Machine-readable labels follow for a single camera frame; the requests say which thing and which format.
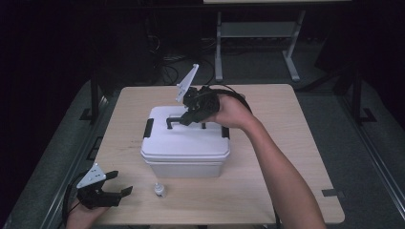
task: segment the dark floor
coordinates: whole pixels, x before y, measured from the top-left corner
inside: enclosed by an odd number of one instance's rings
[[[289,78],[280,53],[282,48],[276,46],[265,52],[224,55],[224,84],[285,83],[299,89],[326,75],[313,66],[322,44],[300,42],[297,45],[293,60],[302,78],[297,83]],[[213,54],[207,54],[204,59],[213,63]],[[175,79],[175,72],[170,72],[172,68],[178,71],[178,82],[181,81],[193,63],[193,60],[187,59],[171,64],[171,68],[167,69],[169,74],[163,74],[156,85]],[[210,64],[202,62],[194,83],[205,83],[212,71]],[[347,107],[351,93],[338,96],[332,91],[337,79],[336,76],[310,92],[297,93],[330,180],[342,194],[339,200],[346,219],[338,225],[328,225],[328,228],[405,228],[404,216],[398,211],[388,185],[372,160],[373,150],[376,150],[397,186],[405,190],[405,133],[385,109],[377,93],[366,83],[363,84],[362,107],[372,111],[376,122],[357,125]],[[83,85],[16,203],[9,228],[57,227],[61,221],[60,200],[64,187],[77,173],[93,163],[86,157],[91,152],[91,157],[96,154],[92,148],[104,135],[118,96],[119,90],[116,90],[100,103],[100,117],[94,125],[90,125],[90,121],[79,120],[83,110],[91,106],[90,83]]]

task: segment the wooden table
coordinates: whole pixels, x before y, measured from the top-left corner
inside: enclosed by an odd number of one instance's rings
[[[327,223],[344,220],[337,197],[324,197],[332,189],[300,105],[289,85],[235,85],[244,94],[274,141],[303,175],[320,204]],[[156,178],[145,163],[140,146],[146,120],[153,107],[180,105],[176,87],[135,87],[122,90],[96,162],[118,177],[106,181],[104,191],[134,186],[130,196],[110,209],[101,224],[266,224],[275,217],[253,148],[240,130],[230,130],[230,156],[220,177]],[[167,197],[154,193],[155,182],[167,188]]]

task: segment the box lid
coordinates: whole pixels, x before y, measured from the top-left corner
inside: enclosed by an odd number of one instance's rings
[[[171,123],[168,117],[181,117],[186,112],[183,106],[161,106],[152,109],[145,128],[141,154],[148,161],[224,161],[229,155],[227,128],[208,122],[205,129],[201,123],[189,126]]]

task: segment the white plastic box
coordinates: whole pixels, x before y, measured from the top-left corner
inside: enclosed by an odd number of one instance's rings
[[[145,128],[141,154],[157,177],[218,177],[229,155],[229,131],[213,122],[189,126],[170,122],[181,117],[183,106],[152,109]]]

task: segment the human arm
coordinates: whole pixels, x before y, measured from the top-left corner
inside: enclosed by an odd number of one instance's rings
[[[274,143],[262,122],[231,96],[221,95],[220,104],[220,110],[206,121],[245,132],[258,158],[274,208],[286,228],[326,228],[307,183]]]
[[[95,209],[88,209],[78,199],[72,203],[71,212],[66,224],[67,229],[88,229],[91,228],[93,223],[104,214],[109,207],[97,207]]]

